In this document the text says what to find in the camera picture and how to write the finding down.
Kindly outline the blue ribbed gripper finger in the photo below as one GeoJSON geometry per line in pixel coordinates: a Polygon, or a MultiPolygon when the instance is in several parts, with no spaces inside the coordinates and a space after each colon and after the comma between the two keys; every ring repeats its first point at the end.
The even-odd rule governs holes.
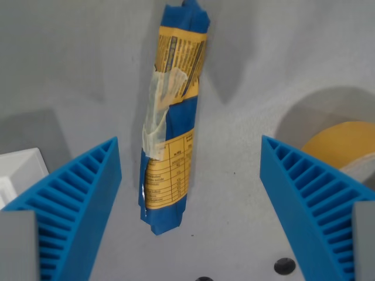
{"type": "Polygon", "coordinates": [[[113,137],[4,207],[35,213],[41,280],[89,280],[121,179],[118,139],[113,137]]]}
{"type": "Polygon", "coordinates": [[[374,191],[265,135],[260,179],[305,280],[354,280],[352,209],[374,191]]]}

